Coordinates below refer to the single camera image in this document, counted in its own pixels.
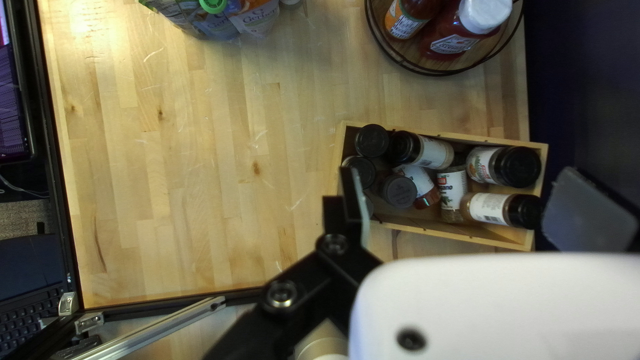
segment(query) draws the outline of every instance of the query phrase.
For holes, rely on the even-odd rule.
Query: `keyboard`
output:
[[[40,330],[39,319],[58,315],[58,302],[64,292],[64,285],[59,283],[0,306],[0,359]]]

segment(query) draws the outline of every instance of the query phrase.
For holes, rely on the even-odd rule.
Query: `wooden crate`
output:
[[[336,167],[338,167],[342,163],[342,160],[347,156],[357,154],[353,142],[358,130],[365,125],[366,123],[343,122],[336,130],[336,149],[333,155],[333,163]],[[407,130],[421,135],[438,137],[454,143],[454,147],[456,146],[456,143],[469,145],[515,145],[530,147],[540,155],[540,160],[542,162],[542,172],[534,186],[524,189],[516,189],[494,184],[479,184],[469,179],[469,188],[472,192],[526,193],[540,196],[544,169],[547,164],[547,144],[489,138],[485,136],[433,132],[399,126],[385,126],[385,128],[388,131]],[[332,188],[337,189],[337,172],[335,173],[335,177],[332,181]],[[371,197],[371,200],[375,207],[372,221],[379,222],[382,226],[389,229],[441,236],[443,238],[469,241],[520,251],[531,251],[532,249],[534,237],[533,230],[485,223],[478,225],[448,224],[441,221],[440,206],[438,204],[430,206],[424,210],[417,210],[414,208],[397,209],[388,205],[379,197]]]

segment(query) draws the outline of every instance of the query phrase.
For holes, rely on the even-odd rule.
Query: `red ketchup bottle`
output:
[[[452,0],[425,27],[421,55],[439,61],[459,58],[480,40],[496,35],[512,7],[512,0]]]

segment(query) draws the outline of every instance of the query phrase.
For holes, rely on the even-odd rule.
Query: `black lid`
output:
[[[344,167],[352,167],[358,171],[362,188],[371,187],[376,179],[376,166],[373,163],[360,156],[350,156],[342,162]]]
[[[540,226],[542,203],[535,195],[518,194],[509,202],[507,212],[513,226],[533,230]]]
[[[387,158],[397,164],[411,163],[420,155],[420,138],[409,131],[396,131],[391,135]]]
[[[368,158],[382,156],[389,147],[389,133],[378,124],[365,125],[356,134],[356,151]]]
[[[399,209],[410,207],[418,196],[418,189],[408,177],[391,175],[385,179],[380,196]]]
[[[542,164],[535,151],[524,146],[509,147],[495,159],[495,173],[506,185],[514,188],[526,188],[533,185]]]

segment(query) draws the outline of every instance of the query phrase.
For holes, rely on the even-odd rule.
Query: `ketchup bottle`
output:
[[[440,61],[459,58],[480,40],[496,35],[512,7],[512,0],[452,0],[424,30],[421,55]]]
[[[433,19],[447,0],[394,0],[385,15],[385,29],[391,36],[406,40]]]

